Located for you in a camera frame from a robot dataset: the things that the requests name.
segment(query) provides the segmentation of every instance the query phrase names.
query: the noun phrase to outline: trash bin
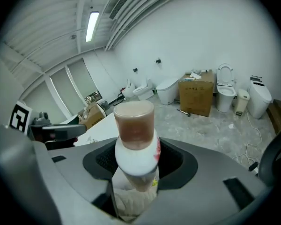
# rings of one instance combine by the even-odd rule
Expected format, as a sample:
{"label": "trash bin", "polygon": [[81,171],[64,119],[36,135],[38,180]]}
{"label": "trash bin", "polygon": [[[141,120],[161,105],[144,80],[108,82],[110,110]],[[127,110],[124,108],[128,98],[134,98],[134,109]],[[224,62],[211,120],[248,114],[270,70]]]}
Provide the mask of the trash bin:
{"label": "trash bin", "polygon": [[234,106],[234,113],[238,116],[241,116],[244,113],[249,100],[250,95],[248,92],[246,90],[239,89],[237,93],[236,104]]}

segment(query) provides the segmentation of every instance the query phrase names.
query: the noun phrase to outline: wooden pallet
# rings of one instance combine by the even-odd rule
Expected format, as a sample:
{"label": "wooden pallet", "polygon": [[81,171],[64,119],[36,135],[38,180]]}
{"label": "wooden pallet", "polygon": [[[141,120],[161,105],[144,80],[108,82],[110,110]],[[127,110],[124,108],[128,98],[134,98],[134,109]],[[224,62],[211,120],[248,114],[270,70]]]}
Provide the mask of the wooden pallet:
{"label": "wooden pallet", "polygon": [[268,106],[267,114],[275,133],[278,134],[281,131],[281,101],[274,99],[273,103]]}

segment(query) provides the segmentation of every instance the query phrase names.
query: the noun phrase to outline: paper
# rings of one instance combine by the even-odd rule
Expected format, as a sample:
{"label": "paper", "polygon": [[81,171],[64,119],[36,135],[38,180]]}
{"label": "paper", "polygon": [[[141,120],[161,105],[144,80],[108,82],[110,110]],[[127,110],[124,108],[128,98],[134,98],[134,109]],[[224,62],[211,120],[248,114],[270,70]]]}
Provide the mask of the paper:
{"label": "paper", "polygon": [[191,74],[190,74],[190,77],[194,77],[196,80],[198,80],[198,79],[201,79],[201,78],[202,78],[200,75],[195,74],[195,73],[191,73]]}

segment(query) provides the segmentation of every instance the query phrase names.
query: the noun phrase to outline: white table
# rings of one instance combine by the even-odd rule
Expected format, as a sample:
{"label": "white table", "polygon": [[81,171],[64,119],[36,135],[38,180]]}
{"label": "white table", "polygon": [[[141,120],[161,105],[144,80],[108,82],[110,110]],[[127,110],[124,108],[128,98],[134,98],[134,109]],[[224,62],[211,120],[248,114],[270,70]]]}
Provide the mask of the white table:
{"label": "white table", "polygon": [[99,142],[113,137],[118,137],[118,127],[114,115],[111,113],[87,130],[85,134],[79,136],[74,145],[82,146],[91,143],[93,140]]}

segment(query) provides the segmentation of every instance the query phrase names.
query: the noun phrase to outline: ceiling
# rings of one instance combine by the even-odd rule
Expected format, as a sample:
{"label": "ceiling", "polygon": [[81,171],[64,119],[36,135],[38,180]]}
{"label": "ceiling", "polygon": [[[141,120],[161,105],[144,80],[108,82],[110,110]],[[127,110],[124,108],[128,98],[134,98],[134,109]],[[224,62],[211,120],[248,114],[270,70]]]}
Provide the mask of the ceiling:
{"label": "ceiling", "polygon": [[[0,59],[27,88],[53,66],[85,51],[112,49],[170,0],[21,0],[0,34]],[[91,12],[99,18],[85,42]]]}

